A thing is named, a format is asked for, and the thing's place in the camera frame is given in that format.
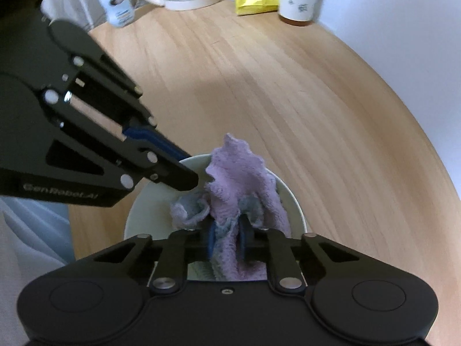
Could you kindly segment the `white sleeve left forearm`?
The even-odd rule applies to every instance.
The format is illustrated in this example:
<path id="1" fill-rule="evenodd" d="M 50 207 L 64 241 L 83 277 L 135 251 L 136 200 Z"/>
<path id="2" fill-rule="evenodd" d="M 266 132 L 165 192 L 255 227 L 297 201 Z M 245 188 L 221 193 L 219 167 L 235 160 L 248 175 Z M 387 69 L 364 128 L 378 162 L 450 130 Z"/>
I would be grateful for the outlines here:
<path id="1" fill-rule="evenodd" d="M 1 197 L 1 344 L 28 341 L 16 312 L 22 289 L 74 262 L 68 206 Z"/>

